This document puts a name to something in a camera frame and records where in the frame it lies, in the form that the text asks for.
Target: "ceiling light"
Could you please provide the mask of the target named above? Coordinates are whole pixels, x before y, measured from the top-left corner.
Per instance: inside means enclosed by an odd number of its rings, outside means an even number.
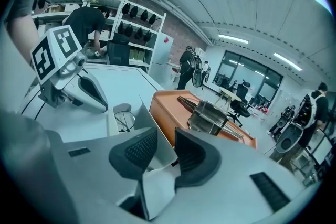
[[[296,70],[301,71],[302,68],[298,67],[295,63],[291,62],[290,60],[286,59],[284,56],[281,56],[279,54],[277,54],[276,52],[273,54],[275,57],[278,57],[279,59],[281,59],[282,61],[285,61],[286,63],[290,64],[291,66],[293,66]]]
[[[259,74],[259,75],[262,75],[263,77],[265,76],[264,74],[258,72],[257,70],[255,71],[255,73]]]
[[[241,39],[241,38],[230,37],[230,36],[225,36],[225,35],[221,35],[221,34],[219,34],[218,36],[219,36],[219,37],[222,37],[222,38],[231,39],[231,40],[235,40],[235,41],[239,41],[239,42],[248,44],[248,40],[243,40],[243,39]]]
[[[333,15],[332,11],[331,11],[331,7],[330,7],[327,0],[315,0],[315,1],[319,4],[321,4],[327,11],[330,12],[331,15]]]

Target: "window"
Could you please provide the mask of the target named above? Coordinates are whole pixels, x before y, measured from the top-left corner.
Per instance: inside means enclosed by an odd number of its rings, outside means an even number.
[[[251,87],[248,92],[253,97],[250,103],[262,105],[272,101],[282,76],[256,61],[227,51],[213,83],[228,88],[235,80],[238,84],[243,80],[249,82]]]

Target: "white refrigerator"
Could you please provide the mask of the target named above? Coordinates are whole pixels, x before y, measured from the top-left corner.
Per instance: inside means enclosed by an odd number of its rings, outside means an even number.
[[[156,38],[148,75],[158,84],[163,84],[169,79],[171,67],[166,62],[169,60],[173,40],[165,33],[159,33]]]

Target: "brick wall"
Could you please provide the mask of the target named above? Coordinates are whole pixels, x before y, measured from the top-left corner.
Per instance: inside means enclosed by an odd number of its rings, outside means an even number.
[[[151,0],[130,0],[141,6],[147,7],[158,14],[167,13],[162,32],[174,38],[173,46],[170,51],[170,59],[173,63],[178,63],[180,56],[185,51],[186,46],[200,47],[204,51],[206,43],[204,43],[197,34],[195,34],[186,24],[171,14],[168,10],[162,8]]]

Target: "table leg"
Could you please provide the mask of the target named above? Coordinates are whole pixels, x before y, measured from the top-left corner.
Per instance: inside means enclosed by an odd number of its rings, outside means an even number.
[[[218,98],[218,100],[215,102],[215,105],[220,101],[220,99],[223,98],[223,96],[224,96],[224,93],[222,93],[222,94],[220,95],[220,97]]]
[[[229,109],[230,109],[230,104],[231,104],[231,100],[232,100],[232,97],[228,97],[227,101],[226,101],[226,104],[225,104],[225,107],[224,107],[224,111],[225,112],[228,112]]]

